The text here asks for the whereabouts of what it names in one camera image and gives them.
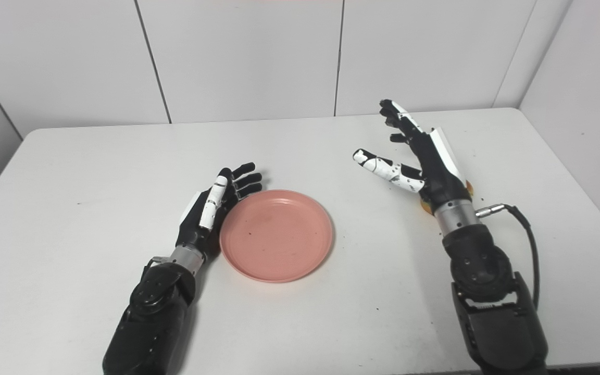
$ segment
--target pink plate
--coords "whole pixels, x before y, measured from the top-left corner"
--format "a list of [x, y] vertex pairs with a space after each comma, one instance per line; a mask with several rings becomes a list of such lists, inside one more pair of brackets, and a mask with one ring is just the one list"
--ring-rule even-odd
[[314, 199], [290, 190], [267, 190], [235, 206], [226, 216], [219, 243], [242, 275], [289, 282], [321, 264], [333, 243], [333, 228]]

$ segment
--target black finger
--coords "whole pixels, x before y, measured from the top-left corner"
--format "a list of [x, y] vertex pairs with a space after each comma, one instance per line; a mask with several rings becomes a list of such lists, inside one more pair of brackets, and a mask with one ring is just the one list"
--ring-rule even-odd
[[235, 207], [235, 205], [238, 204], [238, 202], [240, 202], [240, 199], [236, 195], [233, 195], [232, 197], [229, 197], [229, 199], [227, 199], [226, 202], [223, 202], [221, 204], [221, 209], [223, 209], [224, 213], [227, 213], [228, 211], [233, 209], [233, 207]]
[[226, 178], [231, 178], [233, 173], [231, 172], [231, 168], [222, 168], [221, 171], [219, 171], [219, 175]]
[[252, 183], [251, 185], [247, 185], [237, 191], [238, 197], [240, 197], [240, 199], [244, 199], [245, 197], [247, 197], [247, 195], [254, 194], [255, 192], [260, 192], [260, 190], [263, 190], [262, 186], [263, 185], [260, 185], [260, 183]]
[[407, 142], [407, 137], [405, 137], [404, 134], [402, 134], [402, 133], [391, 134], [390, 142], [405, 143], [405, 142]]
[[221, 197], [221, 201], [225, 202], [234, 196], [235, 196], [235, 186], [233, 186], [233, 184], [230, 183], [228, 185], [228, 187], [226, 188], [226, 191], [223, 193], [223, 197]]
[[241, 189], [249, 185], [250, 183], [260, 182], [261, 180], [263, 180], [263, 175], [261, 175], [260, 173], [252, 173], [243, 178], [240, 178], [240, 180], [234, 181], [233, 185], [235, 185], [237, 189]]
[[246, 164], [242, 164], [236, 170], [233, 171], [233, 179], [236, 180], [245, 173], [253, 172], [254, 169], [256, 169], [256, 164], [254, 164], [253, 161], [250, 161]]
[[397, 117], [397, 114], [399, 113], [397, 107], [395, 107], [395, 105], [393, 105], [393, 101], [390, 99], [384, 99], [381, 100], [379, 102], [379, 105], [381, 105], [381, 111], [379, 112], [380, 114], [386, 116], [386, 117]]

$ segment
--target robotic hand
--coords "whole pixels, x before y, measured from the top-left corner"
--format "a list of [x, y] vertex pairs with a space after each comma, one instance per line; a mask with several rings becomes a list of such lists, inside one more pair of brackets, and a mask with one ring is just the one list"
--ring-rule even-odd
[[209, 189], [198, 192], [183, 214], [176, 248], [152, 258], [103, 358], [104, 375], [165, 375], [196, 292], [195, 275], [209, 256], [226, 214], [259, 192], [254, 163], [223, 168]]
[[[522, 276], [512, 271], [480, 218], [508, 209], [527, 229], [535, 250], [528, 221], [515, 206], [498, 204], [476, 211], [469, 183], [457, 168], [443, 131], [425, 133], [395, 102], [386, 99], [380, 104], [386, 125], [401, 132], [391, 135], [391, 141], [407, 143], [421, 170], [364, 149], [358, 149], [353, 159], [394, 185], [418, 193], [438, 221], [451, 258], [453, 302], [469, 355], [485, 375], [546, 373], [547, 342], [536, 315], [538, 278], [532, 299]], [[513, 295], [514, 301], [508, 302]]]

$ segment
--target palm of robotic hand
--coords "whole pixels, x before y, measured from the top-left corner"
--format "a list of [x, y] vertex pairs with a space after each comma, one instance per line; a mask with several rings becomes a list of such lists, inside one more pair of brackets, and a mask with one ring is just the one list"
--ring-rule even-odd
[[391, 135], [391, 142], [407, 143], [417, 156], [422, 170], [393, 163], [390, 159], [377, 157], [365, 149], [358, 149], [353, 154], [353, 159], [393, 185], [419, 193], [432, 213], [448, 201], [456, 199], [471, 201], [469, 183], [457, 168], [455, 157], [443, 131], [437, 128], [430, 133], [425, 133], [405, 109], [390, 99], [384, 99], [379, 104], [381, 105], [379, 113], [386, 117], [386, 125], [401, 131]]
[[242, 164], [235, 170], [223, 168], [209, 189], [194, 195], [183, 214], [176, 246], [192, 247], [205, 257], [217, 251], [221, 224], [235, 205], [263, 189], [260, 173], [252, 173], [254, 163]]

